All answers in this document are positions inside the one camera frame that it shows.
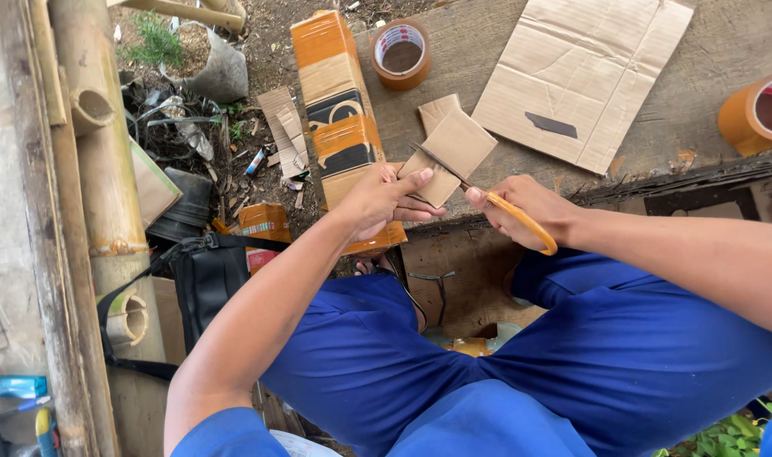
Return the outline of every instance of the scissors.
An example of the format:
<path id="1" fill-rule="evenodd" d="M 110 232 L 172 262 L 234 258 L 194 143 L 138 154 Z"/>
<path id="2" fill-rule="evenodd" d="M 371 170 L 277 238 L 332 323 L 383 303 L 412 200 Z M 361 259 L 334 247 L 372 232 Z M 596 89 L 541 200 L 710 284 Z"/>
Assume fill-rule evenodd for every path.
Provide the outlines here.
<path id="1" fill-rule="evenodd" d="M 472 182 L 469 182 L 467 179 L 465 179 L 465 177 L 463 177 L 462 175 L 454 171 L 452 167 L 450 167 L 447 163 L 443 162 L 439 157 L 434 155 L 434 153 L 432 153 L 432 151 L 429 151 L 428 148 L 426 148 L 425 146 L 420 145 L 419 143 L 411 140 L 409 140 L 409 145 L 416 150 L 422 151 L 423 153 L 425 153 L 426 156 L 428 156 L 429 159 L 436 162 L 438 165 L 444 168 L 445 171 L 454 175 L 460 181 L 459 187 L 462 190 L 467 191 L 471 187 L 474 187 Z M 530 217 L 530 215 L 525 213 L 522 208 L 519 208 L 518 206 L 515 206 L 512 203 L 509 203 L 507 200 L 498 196 L 494 192 L 488 192 L 488 201 L 498 206 L 509 215 L 512 215 L 514 218 L 516 218 L 516 220 L 518 220 L 518 222 L 521 222 L 525 227 L 527 227 L 527 229 L 533 232 L 533 234 L 535 234 L 543 242 L 543 245 L 547 246 L 547 249 L 543 251 L 539 251 L 541 254 L 553 255 L 558 251 L 558 245 L 555 243 L 555 240 L 553 239 L 553 237 L 550 236 L 550 234 L 547 232 L 547 230 L 544 229 L 544 227 L 541 227 L 541 225 L 538 222 L 535 222 L 533 218 Z"/>

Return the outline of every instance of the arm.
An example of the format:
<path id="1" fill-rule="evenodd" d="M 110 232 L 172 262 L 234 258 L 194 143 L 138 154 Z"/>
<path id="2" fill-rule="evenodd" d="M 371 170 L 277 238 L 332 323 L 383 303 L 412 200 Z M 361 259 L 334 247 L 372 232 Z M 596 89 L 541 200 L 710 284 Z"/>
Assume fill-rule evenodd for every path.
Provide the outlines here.
<path id="1" fill-rule="evenodd" d="M 683 287 L 772 331 L 772 223 L 647 217 L 575 206 L 530 176 L 493 188 L 523 208 L 559 246 L 603 254 Z M 494 228 L 532 249 L 538 238 L 471 188 L 468 200 Z"/>
<path id="2" fill-rule="evenodd" d="M 442 215 L 406 197 L 432 176 L 426 168 L 398 181 L 401 164 L 376 163 L 340 205 L 256 273 L 226 303 L 169 386 L 165 454 L 195 425 L 231 407 L 252 407 L 249 392 L 290 338 L 313 296 L 350 242 L 394 219 Z"/>

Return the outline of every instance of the blue pants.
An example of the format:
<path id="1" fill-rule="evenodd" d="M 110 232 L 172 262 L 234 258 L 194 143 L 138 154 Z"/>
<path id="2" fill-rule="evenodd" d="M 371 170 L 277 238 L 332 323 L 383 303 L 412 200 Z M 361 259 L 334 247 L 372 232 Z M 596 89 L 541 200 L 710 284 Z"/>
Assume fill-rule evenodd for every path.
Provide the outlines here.
<path id="1" fill-rule="evenodd" d="M 477 380 L 531 395 L 599 457 L 672 446 L 772 389 L 771 332 L 616 260 L 528 251 L 512 290 L 549 311 L 472 358 L 417 334 L 391 275 L 327 281 L 262 382 L 360 457 Z"/>

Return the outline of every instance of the small package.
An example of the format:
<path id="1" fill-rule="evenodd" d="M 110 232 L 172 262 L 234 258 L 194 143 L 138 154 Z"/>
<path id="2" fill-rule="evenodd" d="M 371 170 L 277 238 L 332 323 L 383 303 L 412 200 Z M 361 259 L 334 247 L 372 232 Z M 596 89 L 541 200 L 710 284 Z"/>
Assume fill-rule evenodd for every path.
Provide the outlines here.
<path id="1" fill-rule="evenodd" d="M 284 206 L 279 203 L 259 203 L 239 210 L 239 226 L 242 234 L 247 237 L 262 238 L 275 242 L 291 243 L 290 224 Z M 276 251 L 245 248 L 248 260 L 248 271 L 255 275 L 262 267 L 267 265 L 276 255 Z"/>

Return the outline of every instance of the hand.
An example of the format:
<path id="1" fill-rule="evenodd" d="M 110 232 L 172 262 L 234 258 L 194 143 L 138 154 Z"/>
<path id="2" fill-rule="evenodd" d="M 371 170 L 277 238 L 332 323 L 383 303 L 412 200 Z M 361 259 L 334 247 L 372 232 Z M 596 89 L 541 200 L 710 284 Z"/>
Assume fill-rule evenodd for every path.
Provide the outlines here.
<path id="1" fill-rule="evenodd" d="M 431 168 L 415 171 L 398 180 L 403 163 L 373 163 L 360 181 L 344 196 L 330 214 L 337 214 L 354 225 L 353 242 L 366 240 L 393 220 L 423 222 L 432 215 L 443 215 L 436 209 L 407 195 L 421 189 L 434 176 Z"/>
<path id="2" fill-rule="evenodd" d="M 570 245 L 570 229 L 574 222 L 585 211 L 567 201 L 552 190 L 537 183 L 530 175 L 510 176 L 493 186 L 496 193 L 509 203 L 522 208 L 530 217 L 541 224 L 555 239 L 559 246 Z M 494 229 L 511 237 L 516 243 L 529 249 L 541 251 L 543 242 L 518 222 L 512 215 L 487 201 L 488 193 L 477 187 L 471 187 L 465 192 L 474 208 L 481 210 Z"/>

